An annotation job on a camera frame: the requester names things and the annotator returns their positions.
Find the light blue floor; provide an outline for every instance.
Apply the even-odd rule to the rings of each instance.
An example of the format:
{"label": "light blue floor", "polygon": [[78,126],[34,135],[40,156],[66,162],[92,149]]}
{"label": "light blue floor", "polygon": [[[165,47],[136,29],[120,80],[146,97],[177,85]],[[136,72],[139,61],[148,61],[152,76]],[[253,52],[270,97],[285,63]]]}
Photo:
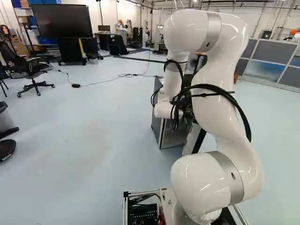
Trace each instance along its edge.
{"label": "light blue floor", "polygon": [[[143,73],[147,65],[109,57],[97,65],[60,69],[72,82],[88,84]],[[150,63],[147,75],[163,74],[163,64]],[[80,89],[55,71],[37,79],[43,80],[56,88],[41,88],[40,97],[34,90],[16,97],[30,83],[25,79],[7,81],[8,98],[0,92],[20,127],[11,136],[17,151],[0,165],[1,225],[120,225],[123,191],[170,185],[170,168],[181,149],[159,150],[152,135],[153,78]],[[241,204],[245,216],[252,225],[298,224],[300,94],[241,81],[236,92],[266,173],[262,193]],[[202,149],[215,147],[208,136]]]}

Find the pole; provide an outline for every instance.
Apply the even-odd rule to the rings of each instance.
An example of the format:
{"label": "pole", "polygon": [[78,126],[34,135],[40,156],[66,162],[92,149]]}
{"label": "pole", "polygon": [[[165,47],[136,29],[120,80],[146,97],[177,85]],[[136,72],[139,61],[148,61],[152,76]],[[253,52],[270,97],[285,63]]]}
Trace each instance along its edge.
{"label": "pole", "polygon": [[99,8],[100,8],[101,24],[103,26],[102,11],[101,11],[101,2],[100,1],[99,1]]}
{"label": "pole", "polygon": [[142,0],[141,0],[141,6],[140,6],[140,27],[142,27]]}
{"label": "pole", "polygon": [[261,18],[262,18],[263,12],[264,12],[264,10],[265,10],[266,4],[267,4],[267,3],[264,3],[264,5],[263,5],[261,15],[260,15],[259,18],[258,18],[257,25],[255,26],[254,31],[253,31],[253,34],[252,34],[252,36],[251,36],[252,38],[254,37],[254,34],[255,34],[256,30],[257,30],[257,27],[258,27],[259,22],[261,21]]}
{"label": "pole", "polygon": [[[287,14],[286,14],[286,17],[285,17],[285,20],[284,20],[284,22],[283,22],[283,24],[282,24],[282,27],[285,27],[285,23],[286,23],[286,21],[287,21],[288,16],[290,15],[290,13],[291,13],[291,11],[292,11],[292,8],[293,8],[294,3],[295,3],[295,0],[292,1],[291,7],[290,7],[289,11],[288,11]],[[280,31],[279,31],[279,33],[278,33],[278,36],[277,36],[276,40],[278,40],[278,39],[280,38],[281,33],[282,33],[282,28],[280,29]]]}
{"label": "pole", "polygon": [[282,4],[281,4],[280,10],[279,10],[279,12],[278,12],[278,14],[277,14],[276,20],[275,20],[275,22],[274,22],[274,24],[273,24],[273,27],[272,27],[272,29],[271,29],[272,31],[273,31],[274,26],[275,26],[275,24],[276,24],[276,22],[277,22],[277,19],[278,19],[278,16],[279,16],[279,14],[280,14],[280,11],[281,11],[281,8],[282,8],[282,6],[283,6],[283,3],[284,3],[284,1],[283,1]]}
{"label": "pole", "polygon": [[116,12],[117,12],[117,23],[119,22],[119,17],[118,17],[118,0],[116,0]]}

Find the office chair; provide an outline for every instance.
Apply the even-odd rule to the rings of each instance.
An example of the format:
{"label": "office chair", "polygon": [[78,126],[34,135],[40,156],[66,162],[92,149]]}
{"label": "office chair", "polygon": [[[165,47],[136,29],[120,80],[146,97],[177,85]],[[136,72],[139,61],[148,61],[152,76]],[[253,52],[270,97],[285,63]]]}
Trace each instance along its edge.
{"label": "office chair", "polygon": [[24,59],[21,56],[18,56],[16,53],[14,53],[6,42],[0,41],[0,52],[2,54],[2,57],[4,61],[7,64],[6,69],[9,71],[15,71],[17,73],[23,73],[25,72],[25,78],[31,79],[32,84],[25,85],[23,87],[23,90],[18,92],[18,98],[21,97],[21,94],[24,92],[27,92],[33,88],[35,88],[37,95],[40,96],[41,93],[38,90],[38,87],[49,87],[55,88],[54,84],[47,84],[46,81],[38,82],[36,83],[34,81],[34,78],[40,76],[43,73],[47,73],[44,69],[49,68],[49,65],[44,63],[39,63],[40,61],[43,61],[40,57],[35,57],[29,60]]}

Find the chair base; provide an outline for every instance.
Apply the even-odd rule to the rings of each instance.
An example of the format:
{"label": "chair base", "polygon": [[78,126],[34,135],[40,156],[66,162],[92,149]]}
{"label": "chair base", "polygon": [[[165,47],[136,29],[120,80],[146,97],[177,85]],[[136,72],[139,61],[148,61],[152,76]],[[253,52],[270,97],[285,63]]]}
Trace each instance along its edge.
{"label": "chair base", "polygon": [[7,96],[6,92],[5,92],[2,84],[4,84],[4,86],[6,87],[7,90],[9,90],[9,89],[8,89],[7,85],[4,83],[4,80],[0,80],[0,86],[1,86],[1,88],[3,90],[3,93],[4,93],[5,97],[7,98],[8,96]]}
{"label": "chair base", "polygon": [[30,85],[25,85],[25,86],[23,87],[24,90],[18,92],[18,95],[17,95],[17,96],[18,96],[18,98],[20,98],[20,97],[22,97],[22,95],[21,95],[22,93],[27,92],[27,91],[29,91],[29,90],[31,90],[31,89],[33,89],[33,88],[36,89],[37,95],[40,96],[41,93],[39,92],[38,87],[52,87],[52,88],[55,88],[55,85],[54,85],[54,84],[47,84],[46,81],[36,83],[36,82],[32,79],[32,84],[30,84]]}

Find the black monitor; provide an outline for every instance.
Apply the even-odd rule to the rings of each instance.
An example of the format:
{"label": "black monitor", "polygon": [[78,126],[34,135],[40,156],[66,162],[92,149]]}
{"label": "black monitor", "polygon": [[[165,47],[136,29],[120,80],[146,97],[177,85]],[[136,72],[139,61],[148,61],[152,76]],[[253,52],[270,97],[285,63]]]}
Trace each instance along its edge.
{"label": "black monitor", "polygon": [[92,38],[86,5],[32,4],[41,36],[45,38]]}

